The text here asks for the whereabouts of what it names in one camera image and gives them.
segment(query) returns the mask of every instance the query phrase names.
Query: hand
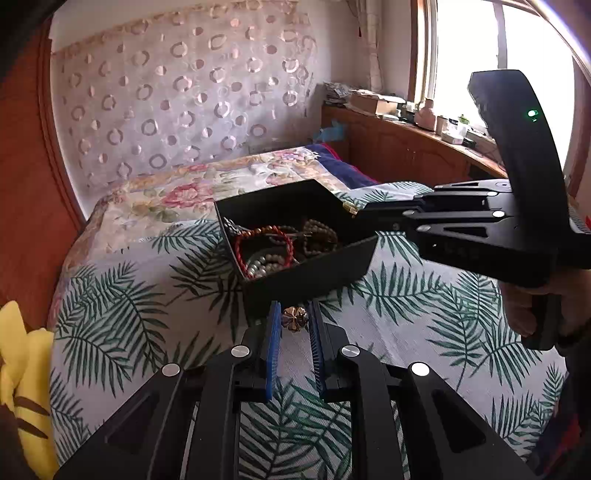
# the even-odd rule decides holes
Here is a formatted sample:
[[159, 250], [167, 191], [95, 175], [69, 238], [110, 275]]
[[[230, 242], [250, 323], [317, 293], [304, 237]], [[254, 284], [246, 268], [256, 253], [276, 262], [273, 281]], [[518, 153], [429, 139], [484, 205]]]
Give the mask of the hand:
[[555, 293], [562, 296], [563, 322], [558, 332], [562, 336], [574, 333], [591, 318], [591, 270], [556, 272], [540, 288], [522, 288], [499, 282], [509, 327], [521, 336], [535, 332], [536, 320], [531, 313], [533, 295]]

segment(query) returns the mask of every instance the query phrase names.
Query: cardboard box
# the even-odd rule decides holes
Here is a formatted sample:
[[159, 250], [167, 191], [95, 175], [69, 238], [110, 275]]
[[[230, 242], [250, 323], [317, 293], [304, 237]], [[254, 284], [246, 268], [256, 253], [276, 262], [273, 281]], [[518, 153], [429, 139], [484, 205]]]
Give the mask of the cardboard box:
[[398, 109], [398, 104], [403, 101], [401, 98], [372, 92], [353, 92], [349, 97], [349, 103], [355, 108], [374, 115], [383, 115], [385, 113], [393, 115]]
[[[307, 219], [315, 219], [334, 229], [339, 238], [339, 246], [333, 252], [308, 258], [262, 278], [249, 279], [238, 266], [232, 237], [222, 228], [250, 319], [264, 318], [273, 300], [280, 301], [283, 308], [296, 306], [363, 277], [378, 242], [374, 231], [357, 225], [342, 202], [315, 180], [230, 197], [216, 202], [215, 208], [220, 222], [226, 217], [250, 229], [267, 225], [300, 228]], [[257, 251], [273, 246], [268, 238], [254, 237], [242, 243], [241, 253], [247, 260]]]

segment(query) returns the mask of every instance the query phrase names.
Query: headboard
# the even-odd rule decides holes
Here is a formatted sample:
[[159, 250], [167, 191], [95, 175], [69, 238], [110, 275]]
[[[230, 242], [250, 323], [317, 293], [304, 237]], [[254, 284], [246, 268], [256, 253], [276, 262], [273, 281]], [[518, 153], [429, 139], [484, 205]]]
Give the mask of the headboard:
[[83, 219], [57, 145], [49, 94], [49, 22], [0, 83], [0, 304], [45, 325], [61, 264]]

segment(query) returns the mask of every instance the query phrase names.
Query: wooden cabinet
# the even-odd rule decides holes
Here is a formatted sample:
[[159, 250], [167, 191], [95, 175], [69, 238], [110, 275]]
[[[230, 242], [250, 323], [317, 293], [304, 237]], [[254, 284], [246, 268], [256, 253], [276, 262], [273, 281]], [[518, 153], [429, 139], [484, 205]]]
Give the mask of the wooden cabinet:
[[417, 127], [324, 106], [323, 126], [330, 126], [333, 119], [346, 125], [348, 162], [377, 181], [410, 180], [435, 186], [471, 180], [475, 167], [484, 177], [506, 178], [492, 160], [446, 144]]

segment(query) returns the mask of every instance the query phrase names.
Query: yellow plush toy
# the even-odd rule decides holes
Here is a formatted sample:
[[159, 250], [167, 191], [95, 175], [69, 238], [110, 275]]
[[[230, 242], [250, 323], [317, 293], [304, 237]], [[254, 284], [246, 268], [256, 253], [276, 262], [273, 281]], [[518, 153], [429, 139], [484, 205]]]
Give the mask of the yellow plush toy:
[[35, 474], [51, 479], [57, 471], [49, 406], [53, 333], [27, 333], [15, 301], [0, 309], [0, 405], [17, 418], [24, 456]]

